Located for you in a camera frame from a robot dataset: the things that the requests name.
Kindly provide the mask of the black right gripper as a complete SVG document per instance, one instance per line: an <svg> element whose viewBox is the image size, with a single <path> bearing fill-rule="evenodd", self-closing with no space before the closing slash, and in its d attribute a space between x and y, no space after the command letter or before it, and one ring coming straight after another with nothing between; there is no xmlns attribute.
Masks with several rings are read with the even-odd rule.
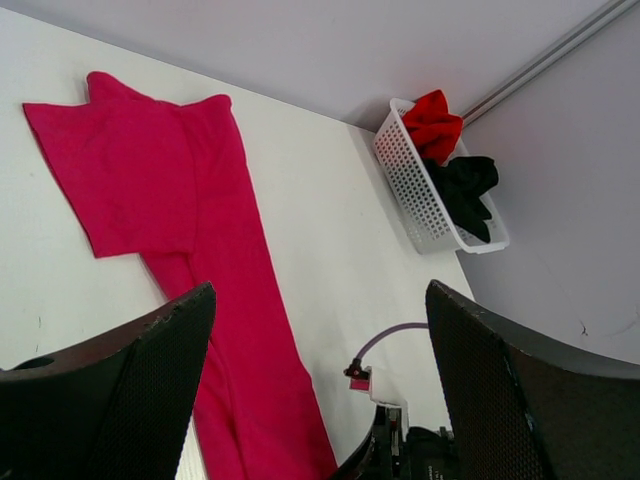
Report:
<svg viewBox="0 0 640 480"><path fill-rule="evenodd" d="M429 335L464 479L636 479L639 367L571 346L433 280ZM378 407L336 479L453 479L442 428Z"/></svg>

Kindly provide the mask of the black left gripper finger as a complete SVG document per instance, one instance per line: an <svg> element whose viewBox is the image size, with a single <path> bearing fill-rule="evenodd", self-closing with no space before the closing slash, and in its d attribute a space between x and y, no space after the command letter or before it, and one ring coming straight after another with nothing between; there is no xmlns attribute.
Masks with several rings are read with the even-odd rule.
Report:
<svg viewBox="0 0 640 480"><path fill-rule="evenodd" d="M2 371L2 478L175 478L215 313L204 283Z"/></svg>

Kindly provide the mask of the pink t shirt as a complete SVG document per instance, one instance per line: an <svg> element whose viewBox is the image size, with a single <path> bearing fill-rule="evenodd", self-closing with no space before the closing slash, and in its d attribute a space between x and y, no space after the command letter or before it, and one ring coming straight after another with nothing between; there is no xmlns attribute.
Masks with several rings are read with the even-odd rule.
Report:
<svg viewBox="0 0 640 480"><path fill-rule="evenodd" d="M137 254L163 293L208 282L217 311L194 406L213 479L326 479L337 467L274 273L225 95L177 105L104 72L85 104L25 117L96 257Z"/></svg>

